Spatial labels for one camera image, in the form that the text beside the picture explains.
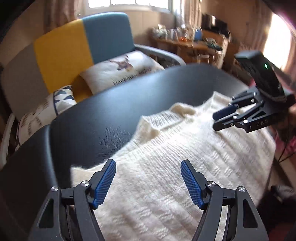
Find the triangle pattern cushion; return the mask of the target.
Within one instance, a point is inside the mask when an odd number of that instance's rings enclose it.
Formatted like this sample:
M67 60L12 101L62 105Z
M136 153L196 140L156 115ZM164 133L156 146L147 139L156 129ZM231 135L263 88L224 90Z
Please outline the triangle pattern cushion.
M66 85L50 94L36 109L26 113L18 123L16 148L18 149L36 131L50 124L55 118L76 105L71 85Z

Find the deer print cushion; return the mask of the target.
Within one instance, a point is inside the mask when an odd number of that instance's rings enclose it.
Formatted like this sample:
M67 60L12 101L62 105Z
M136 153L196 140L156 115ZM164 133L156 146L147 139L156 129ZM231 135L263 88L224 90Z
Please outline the deer print cushion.
M97 63L80 76L85 80L92 94L97 94L133 78L163 71L165 68L141 51L133 51Z

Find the wooden side table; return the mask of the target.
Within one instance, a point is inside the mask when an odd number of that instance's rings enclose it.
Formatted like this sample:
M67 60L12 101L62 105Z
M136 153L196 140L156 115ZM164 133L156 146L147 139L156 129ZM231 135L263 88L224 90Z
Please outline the wooden side table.
M152 45L172 51L181 57L185 63L206 63L222 69L227 53L229 40L225 35L202 30L202 39L198 41L151 37Z

